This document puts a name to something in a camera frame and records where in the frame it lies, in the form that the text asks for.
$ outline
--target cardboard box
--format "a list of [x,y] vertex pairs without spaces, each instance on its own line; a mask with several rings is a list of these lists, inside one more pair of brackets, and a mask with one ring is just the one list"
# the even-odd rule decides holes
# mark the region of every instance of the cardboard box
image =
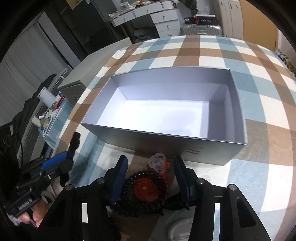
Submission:
[[168,67],[113,76],[81,124],[108,144],[217,165],[247,144],[229,69]]

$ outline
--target curtain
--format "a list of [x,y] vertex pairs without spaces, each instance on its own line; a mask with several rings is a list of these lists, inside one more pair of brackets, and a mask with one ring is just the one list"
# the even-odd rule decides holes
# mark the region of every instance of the curtain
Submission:
[[38,23],[19,35],[0,63],[0,126],[12,121],[48,76],[66,67]]

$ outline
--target human hand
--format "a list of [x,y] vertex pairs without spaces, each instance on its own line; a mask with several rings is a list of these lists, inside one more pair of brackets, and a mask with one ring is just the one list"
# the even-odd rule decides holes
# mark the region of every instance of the human hand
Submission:
[[[50,205],[51,204],[46,203],[44,200],[41,200],[31,207],[31,210],[33,211],[33,220],[36,222],[37,227],[39,227],[40,223],[45,217]],[[28,213],[22,213],[18,218],[23,223],[29,223],[31,219]]]

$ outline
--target silver suitcase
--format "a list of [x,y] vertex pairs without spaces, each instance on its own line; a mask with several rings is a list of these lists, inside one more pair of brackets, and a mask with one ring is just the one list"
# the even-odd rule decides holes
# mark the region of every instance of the silver suitcase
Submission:
[[214,35],[223,36],[222,28],[218,25],[187,24],[181,27],[182,35]]

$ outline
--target plaid tablecloth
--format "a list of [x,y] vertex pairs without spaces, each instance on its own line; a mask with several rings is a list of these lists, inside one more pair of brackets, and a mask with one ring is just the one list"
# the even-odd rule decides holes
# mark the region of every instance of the plaid tablecloth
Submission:
[[[230,68],[239,89],[248,145],[225,166],[192,162],[186,165],[213,185],[236,184],[271,239],[284,240],[296,223],[296,84],[280,59],[256,44],[224,37],[177,36],[117,51],[98,69],[59,135],[57,152],[67,149],[74,131],[81,133],[71,182],[76,186],[89,184],[114,167],[120,155],[129,160],[128,175],[143,169],[149,156],[105,144],[80,122],[110,76],[169,66]],[[168,178],[174,179],[172,168]],[[123,240],[167,240],[169,226],[193,217],[193,213],[194,208],[167,211],[163,217],[119,217]],[[218,240],[217,229],[214,236]]]

